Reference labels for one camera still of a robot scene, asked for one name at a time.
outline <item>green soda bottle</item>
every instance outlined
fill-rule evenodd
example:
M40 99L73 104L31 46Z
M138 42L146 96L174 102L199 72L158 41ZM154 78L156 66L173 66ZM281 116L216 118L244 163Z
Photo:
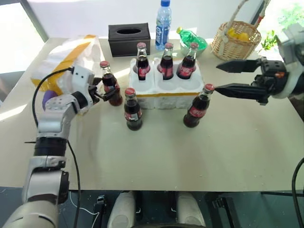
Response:
M194 32L190 30L184 30L182 27L178 27L176 32L180 35L180 39L185 45L187 45L187 47L190 47L190 44L192 42L198 43L199 50L205 49L207 47L206 41L203 38L198 37L196 34L194 34Z

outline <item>cola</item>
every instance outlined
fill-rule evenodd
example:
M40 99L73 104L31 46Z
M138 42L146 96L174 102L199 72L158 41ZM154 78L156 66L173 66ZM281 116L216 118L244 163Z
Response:
M206 84L203 91L192 101L187 114L184 116L184 124L187 127L196 127L200 119L204 117L209 107L210 96L214 91L213 84Z
M142 110L136 98L133 88L125 90L124 117L127 120L127 126L132 131L137 131L142 127Z
M109 103L113 106L120 106L123 103L123 97L120 94L120 87L110 69L109 62L100 62L100 67L103 71L102 82L104 84L104 91L107 93L112 89L118 89L118 91L109 99Z
M138 79L141 81L146 80L146 75L150 71L150 65L147 58L147 48L145 43L137 44L137 59L133 67L133 71L137 73Z
M161 58L161 63L157 66L159 72L162 73L163 80L169 80L173 77L173 44L166 43L165 50Z
M190 79L192 72L195 71L196 51L198 47L197 43L191 43L190 51L179 64L176 74L181 79Z

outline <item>basket handle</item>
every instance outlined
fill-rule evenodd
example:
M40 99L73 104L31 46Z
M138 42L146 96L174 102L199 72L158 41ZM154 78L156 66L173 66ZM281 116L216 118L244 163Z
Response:
M231 27L231 25L232 25L234 19L236 18L236 16L237 16L239 10L242 8L242 6L244 5L244 3L245 3L246 1L249 1L249 0L242 0L242 2L237 6L236 11L234 12L234 14L232 15L230 21L226 24L226 26L225 26L225 28L224 28L224 34L227 33L228 29Z

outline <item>water bottle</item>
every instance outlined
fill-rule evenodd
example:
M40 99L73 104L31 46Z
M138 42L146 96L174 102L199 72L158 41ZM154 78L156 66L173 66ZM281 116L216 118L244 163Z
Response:
M168 36L171 24L170 0L161 0L161 7L158 10L156 18L156 42L157 50L164 50L168 42Z

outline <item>black cable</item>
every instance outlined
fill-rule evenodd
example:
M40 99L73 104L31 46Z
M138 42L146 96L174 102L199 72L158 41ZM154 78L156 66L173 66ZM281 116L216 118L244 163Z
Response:
M293 199L294 199L294 209L295 209L296 216L298 218L300 228L304 228L304 226L303 226L303 220L302 220L301 212L300 212L300 208L299 208L299 202L298 202L298 199L296 197L296 192L295 192L295 180L298 175L299 169L301 168L303 163L304 163L304 158L302 158L300 160L300 162L298 163L298 165L296 166L296 168L294 170L293 178L291 181L291 192L293 194Z
M34 117L34 121L35 121L35 124L36 124L36 127L38 127L38 119L37 119L37 115L36 115L36 109L35 109L35 102L36 102L36 96L37 96L37 93L40 89L40 87L42 86L42 84L50 77L52 77L53 75L56 75L56 74L59 74L59 73L62 73L62 72L65 72L65 71L73 71L74 69L72 67L69 67L69 68L65 68L65 69L62 69L62 70L58 70L58 71L54 71L53 73L47 75L46 77L44 77L38 84L37 88L35 89L35 92L34 92L34 95L33 95L33 101L32 101L32 112L33 112L33 117ZM79 216L79 210L80 210L80 193L81 193L81 189L80 189L80 176L79 176L79 168L78 168L78 163L77 163L77 160L76 160L76 156L75 156L75 153L72 149L72 146L70 144L70 141L68 140L67 141L67 144L71 150L71 153L73 155L73 158L74 158L74 163L75 163L75 167L76 167L76 173L77 173L77 184L78 184L78 197L77 197L77 208L76 208L76 214L75 214L75 220L74 220L74 228L77 227L77 221L78 221L78 216Z

